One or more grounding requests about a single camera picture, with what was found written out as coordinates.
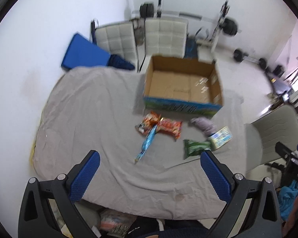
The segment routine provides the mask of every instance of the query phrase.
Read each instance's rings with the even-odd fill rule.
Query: white wall
[[[153,1],[155,6],[158,4],[158,0],[134,0],[135,9],[138,10],[146,1]],[[163,9],[218,19],[224,2],[225,0],[164,0]],[[240,47],[250,55],[269,59],[281,39],[287,41],[295,25],[295,16],[282,0],[229,0],[229,5],[231,8],[228,16],[236,19],[242,30],[234,37],[220,37],[219,44],[230,49]],[[201,26],[209,28],[211,33],[215,27],[203,21],[190,20],[190,33],[195,33]]]
[[[0,221],[17,237],[21,200],[34,171],[29,154],[61,61],[90,21],[129,19],[133,0],[18,0],[0,23]]]
[[[291,42],[289,42],[289,40],[287,41],[284,49],[282,50],[281,54],[277,58],[275,64],[276,65],[281,64],[286,67],[288,56],[289,56],[289,64],[284,77],[291,74],[298,67],[298,60],[296,59],[298,57],[298,20],[296,20],[294,30],[291,34]]]

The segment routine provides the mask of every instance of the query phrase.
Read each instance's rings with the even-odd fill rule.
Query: black weight plate
[[[242,62],[244,60],[244,54],[242,50],[236,49],[233,53],[233,58],[236,62]]]
[[[147,18],[153,18],[153,16],[154,16],[153,3],[148,3],[148,5],[147,5]]]
[[[237,33],[237,24],[234,20],[225,18],[223,24],[223,32],[229,36],[235,36]]]
[[[267,61],[264,58],[260,58],[258,60],[258,65],[260,66],[260,68],[262,68],[263,70],[266,70],[267,68]]]
[[[143,19],[147,18],[147,6],[148,6],[147,3],[140,6],[140,10],[139,10],[140,17]]]

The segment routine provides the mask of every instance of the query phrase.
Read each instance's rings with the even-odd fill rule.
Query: white leather chair
[[[147,18],[145,21],[146,55],[184,57],[188,21],[181,18]]]
[[[279,159],[280,156],[275,152],[278,141],[292,151],[297,149],[298,119],[292,106],[281,106],[257,121],[247,124],[245,129],[247,172],[259,165]]]
[[[139,58],[132,22],[120,22],[98,27],[95,30],[95,36],[100,48],[111,54],[120,55],[138,70]]]

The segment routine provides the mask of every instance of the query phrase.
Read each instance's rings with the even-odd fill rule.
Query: cardboard box
[[[213,116],[223,106],[214,64],[152,56],[143,99],[147,108]]]

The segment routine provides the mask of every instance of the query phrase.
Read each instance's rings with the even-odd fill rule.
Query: green snack bag
[[[190,156],[198,156],[201,155],[201,153],[204,150],[211,150],[211,142],[204,141],[204,142],[198,142],[195,140],[183,140],[184,143],[184,159],[190,157]]]

